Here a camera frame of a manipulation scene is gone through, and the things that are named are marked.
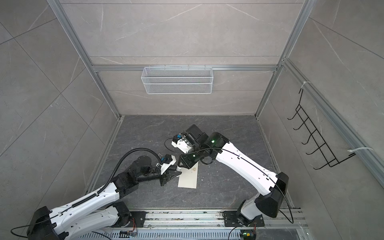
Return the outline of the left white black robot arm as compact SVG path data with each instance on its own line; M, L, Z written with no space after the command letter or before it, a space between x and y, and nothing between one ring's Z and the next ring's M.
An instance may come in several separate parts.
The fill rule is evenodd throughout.
M69 240L104 227L125 227L133 217L120 199L138 189L139 183L159 180L164 186L181 175L175 156L165 155L160 164L152 166L152 159L140 156L111 182L80 199L49 210L35 211L27 229L29 240Z

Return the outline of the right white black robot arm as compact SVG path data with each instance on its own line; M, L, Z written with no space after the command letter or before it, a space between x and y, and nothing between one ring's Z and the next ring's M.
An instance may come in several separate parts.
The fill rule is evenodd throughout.
M172 146L183 152L179 167L191 169L197 162L210 157L234 170L257 190L257 194L243 201L237 210L237 219L244 226L262 216L276 218L282 202L288 200L289 177L285 173L277 174L263 168L218 132L208 136L196 125L191 125L172 138Z

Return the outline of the cream paper envelope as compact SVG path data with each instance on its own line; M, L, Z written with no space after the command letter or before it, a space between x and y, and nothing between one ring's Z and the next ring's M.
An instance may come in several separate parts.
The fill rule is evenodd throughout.
M199 168L199 163L196 163L191 169L177 168L177 170L182 173L181 175L178 176L179 178L178 187L196 189L197 179L198 179L198 168Z

